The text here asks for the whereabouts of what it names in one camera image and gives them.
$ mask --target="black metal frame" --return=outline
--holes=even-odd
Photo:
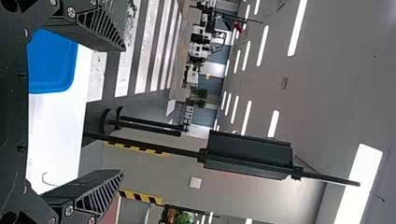
[[[183,132],[182,126],[122,116],[122,110],[123,106],[119,107],[117,110],[109,108],[105,110],[101,120],[101,133],[110,134],[113,131],[120,130],[121,128],[129,128],[143,132],[181,137],[181,132]]]
[[[2,0],[0,2],[2,60],[0,61],[0,223],[96,223],[94,212],[72,212],[77,195],[52,206],[26,180],[28,154],[27,44],[59,9],[63,0]],[[98,188],[101,179],[96,179]],[[78,188],[89,191],[88,183]]]
[[[242,166],[242,167],[248,167],[248,168],[252,168],[252,169],[265,170],[265,171],[271,171],[271,172],[281,173],[281,174],[285,174],[285,175],[290,175],[295,180],[301,180],[302,178],[311,178],[311,179],[317,179],[317,180],[320,180],[323,182],[339,184],[339,185],[351,185],[351,186],[356,186],[356,187],[359,187],[361,185],[359,182],[351,181],[348,179],[338,178],[338,177],[330,176],[330,175],[321,175],[321,174],[307,172],[307,171],[304,171],[303,167],[294,166],[293,164],[291,164],[288,167],[285,167],[285,166],[280,166],[277,164],[272,164],[269,162],[254,162],[254,161],[246,161],[246,160],[241,160],[241,159],[236,159],[236,158],[231,158],[231,157],[217,156],[217,155],[210,153],[210,150],[208,150],[206,148],[202,148],[199,152],[197,152],[197,151],[193,151],[193,150],[186,150],[186,149],[175,148],[175,147],[166,147],[166,146],[145,143],[145,142],[139,142],[139,141],[125,139],[125,138],[108,136],[108,135],[103,135],[103,134],[99,134],[99,133],[84,132],[83,136],[90,137],[90,138],[93,138],[96,140],[106,141],[106,142],[119,143],[119,144],[124,144],[127,146],[150,148],[150,149],[153,149],[156,151],[167,152],[170,154],[183,156],[183,157],[189,157],[189,158],[196,159],[196,160],[198,160],[198,162],[203,163],[203,164],[205,164],[207,161],[218,161],[218,162],[224,162],[224,163],[227,163],[227,164],[230,164],[233,166]]]

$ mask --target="gray wall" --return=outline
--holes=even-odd
[[[394,71],[394,1],[308,1],[294,57],[287,52],[299,1],[287,1],[279,13],[262,1],[258,16],[269,24],[261,67],[256,66],[263,26],[250,24],[232,49],[245,54],[252,41],[247,71],[228,76],[224,89],[240,96],[234,125],[219,117],[225,130],[240,130],[248,100],[253,101],[247,134],[264,136],[274,109],[280,111],[278,139],[293,143],[296,154],[324,174],[348,177],[359,143],[384,151],[373,193],[362,223],[394,223],[396,81]],[[239,15],[246,4],[241,3]],[[286,91],[280,89],[289,78]],[[318,224],[334,222],[344,188],[329,185]]]
[[[222,84],[222,78],[210,77],[206,79],[206,75],[198,76],[198,88],[206,89],[208,94],[221,96]]]
[[[194,114],[192,116],[191,123],[206,127],[213,127],[217,113],[218,110],[209,109],[206,107],[201,109],[196,106],[194,108]]]
[[[206,140],[188,136],[133,130],[115,135],[195,151],[206,146]],[[113,147],[105,147],[102,168],[124,169],[123,188],[161,196],[166,203],[280,224],[314,223],[325,187],[313,180],[279,182],[204,170],[193,159],[156,157]],[[189,188],[192,176],[203,179],[201,189]]]
[[[149,203],[122,198],[118,224],[144,224]]]

